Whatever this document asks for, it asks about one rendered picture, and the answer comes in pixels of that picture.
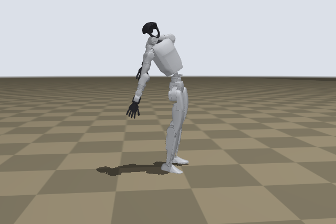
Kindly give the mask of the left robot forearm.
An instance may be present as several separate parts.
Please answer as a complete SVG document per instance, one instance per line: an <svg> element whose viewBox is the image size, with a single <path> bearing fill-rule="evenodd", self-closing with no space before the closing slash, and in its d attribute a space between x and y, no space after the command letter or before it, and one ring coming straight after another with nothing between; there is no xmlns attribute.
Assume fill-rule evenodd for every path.
<svg viewBox="0 0 336 224"><path fill-rule="evenodd" d="M147 42L146 42L146 47L145 47L145 48L146 48L146 51L145 51L145 52L148 52L149 50L151 50L152 47L153 47L153 46L152 46L152 45L149 45L149 44L148 44L148 41L147 41Z"/></svg>

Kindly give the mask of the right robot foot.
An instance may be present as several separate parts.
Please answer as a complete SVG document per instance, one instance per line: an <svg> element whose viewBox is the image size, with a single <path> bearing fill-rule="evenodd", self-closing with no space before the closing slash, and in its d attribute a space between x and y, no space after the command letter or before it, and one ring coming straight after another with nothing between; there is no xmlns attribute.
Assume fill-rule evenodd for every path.
<svg viewBox="0 0 336 224"><path fill-rule="evenodd" d="M167 165L166 165L166 163L163 163L162 166L161 166L161 170L168 171L170 173L176 173L176 174L183 173L181 170L179 170L178 168L176 168L174 165L171 165L169 167Z"/></svg>

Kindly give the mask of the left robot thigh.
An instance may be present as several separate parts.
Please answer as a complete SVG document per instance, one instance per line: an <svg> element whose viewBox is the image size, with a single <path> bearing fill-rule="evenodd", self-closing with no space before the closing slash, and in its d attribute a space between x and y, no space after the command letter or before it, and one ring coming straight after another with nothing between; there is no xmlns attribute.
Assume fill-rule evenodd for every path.
<svg viewBox="0 0 336 224"><path fill-rule="evenodd" d="M187 94L187 88L186 87L184 87L184 90L183 90L182 94L183 94L184 106L185 106L185 114L184 114L184 120L185 120L186 115L187 115L187 110L188 110L188 94ZM170 126L171 125L173 125L173 120L170 122Z"/></svg>

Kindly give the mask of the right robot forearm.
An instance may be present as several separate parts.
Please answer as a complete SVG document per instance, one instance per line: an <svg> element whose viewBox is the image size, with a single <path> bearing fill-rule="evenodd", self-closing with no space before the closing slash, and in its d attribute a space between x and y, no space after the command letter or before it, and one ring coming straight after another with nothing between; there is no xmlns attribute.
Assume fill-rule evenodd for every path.
<svg viewBox="0 0 336 224"><path fill-rule="evenodd" d="M139 99L140 97L142 96L142 91L144 91L144 88L146 87L146 82L148 80L149 76L147 74L143 74L141 76L141 78L139 79L139 82L138 82L138 87L137 87L137 90L135 92L135 97L133 99L133 101L135 102L139 102Z"/></svg>

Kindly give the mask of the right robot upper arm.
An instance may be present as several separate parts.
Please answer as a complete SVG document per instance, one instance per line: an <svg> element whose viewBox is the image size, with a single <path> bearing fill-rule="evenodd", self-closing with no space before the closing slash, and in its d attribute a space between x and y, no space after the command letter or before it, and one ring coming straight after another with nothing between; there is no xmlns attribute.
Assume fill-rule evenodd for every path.
<svg viewBox="0 0 336 224"><path fill-rule="evenodd" d="M140 77L143 75L143 74L147 74L147 72L149 71L150 69L150 66L151 66L151 61L155 58L155 54L154 54L154 51L153 49L149 50L148 52L144 53L143 55L143 65L142 65L142 70L141 70L141 75ZM149 76L149 75L148 75ZM147 82L150 81L150 76L147 80Z"/></svg>

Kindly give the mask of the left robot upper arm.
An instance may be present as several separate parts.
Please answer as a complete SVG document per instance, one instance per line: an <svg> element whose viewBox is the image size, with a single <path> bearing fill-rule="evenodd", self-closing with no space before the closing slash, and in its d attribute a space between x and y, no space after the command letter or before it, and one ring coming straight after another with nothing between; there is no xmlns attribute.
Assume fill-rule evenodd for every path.
<svg viewBox="0 0 336 224"><path fill-rule="evenodd" d="M148 44L149 45L155 45L157 44L158 40L163 40L163 39L167 39L169 38L172 43L174 44L175 43L175 36L173 34L167 34L167 35L160 35L159 38L156 38L157 35L154 35L155 37L149 37L148 38Z"/></svg>

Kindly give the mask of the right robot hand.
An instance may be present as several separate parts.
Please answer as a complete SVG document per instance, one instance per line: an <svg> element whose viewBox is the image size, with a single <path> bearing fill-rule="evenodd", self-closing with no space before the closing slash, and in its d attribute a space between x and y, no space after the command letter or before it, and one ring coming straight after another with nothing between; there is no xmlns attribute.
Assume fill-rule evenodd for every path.
<svg viewBox="0 0 336 224"><path fill-rule="evenodd" d="M135 96L134 96L135 97ZM133 97L133 99L134 99L134 97ZM137 102L135 102L135 101L133 101L132 100L132 104L129 106L129 109L128 109L128 111L127 111L127 115L128 115L128 113L129 113L129 111L130 111L130 113L129 113L129 117L130 117L130 114L131 114L131 112L132 112L132 114L131 114L131 118L133 117L133 114L134 114L134 119L135 119L135 115L136 115L136 112L138 111L138 116L140 115L140 113L139 113L139 109L138 109L138 104L140 103L140 100L141 100L141 98L139 99L139 102L137 103Z"/></svg>

